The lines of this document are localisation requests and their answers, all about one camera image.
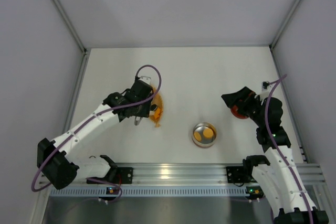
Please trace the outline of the black round food piece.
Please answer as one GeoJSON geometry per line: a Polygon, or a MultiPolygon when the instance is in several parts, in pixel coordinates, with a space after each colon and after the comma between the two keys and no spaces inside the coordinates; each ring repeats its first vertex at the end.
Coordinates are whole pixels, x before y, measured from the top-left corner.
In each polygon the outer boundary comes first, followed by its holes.
{"type": "Polygon", "coordinates": [[[159,107],[156,104],[151,104],[150,111],[156,111],[159,107]]]}

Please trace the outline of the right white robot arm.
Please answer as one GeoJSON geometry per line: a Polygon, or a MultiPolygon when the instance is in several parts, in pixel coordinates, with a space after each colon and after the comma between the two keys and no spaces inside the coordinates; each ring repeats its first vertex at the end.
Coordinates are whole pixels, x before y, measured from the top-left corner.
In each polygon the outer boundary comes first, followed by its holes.
{"type": "Polygon", "coordinates": [[[293,160],[291,141],[281,125],[282,102],[268,92],[248,87],[221,98],[232,114],[256,125],[262,155],[243,159],[243,177],[256,181],[268,200],[274,223],[329,223],[324,210],[310,198],[293,160]]]}

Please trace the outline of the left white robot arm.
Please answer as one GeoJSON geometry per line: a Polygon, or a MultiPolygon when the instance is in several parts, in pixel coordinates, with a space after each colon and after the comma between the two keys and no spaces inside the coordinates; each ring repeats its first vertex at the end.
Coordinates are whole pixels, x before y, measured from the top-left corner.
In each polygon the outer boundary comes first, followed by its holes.
{"type": "Polygon", "coordinates": [[[154,93],[150,83],[149,77],[137,77],[124,94],[115,92],[108,95],[74,128],[51,141],[44,138],[38,143],[37,167],[56,189],[63,189],[81,179],[89,184],[98,180],[117,181],[118,167],[111,158],[99,155],[80,160],[79,151],[126,118],[147,118],[154,93]]]}

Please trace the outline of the red round lid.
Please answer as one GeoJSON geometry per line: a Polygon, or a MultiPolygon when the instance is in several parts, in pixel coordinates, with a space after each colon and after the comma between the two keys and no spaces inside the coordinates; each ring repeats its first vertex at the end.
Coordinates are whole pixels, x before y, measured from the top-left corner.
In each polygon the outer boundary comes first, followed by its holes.
{"type": "Polygon", "coordinates": [[[235,116],[238,119],[247,119],[247,118],[249,118],[247,112],[244,109],[239,108],[237,105],[232,106],[232,108],[230,109],[230,111],[233,114],[233,116],[235,116]]]}

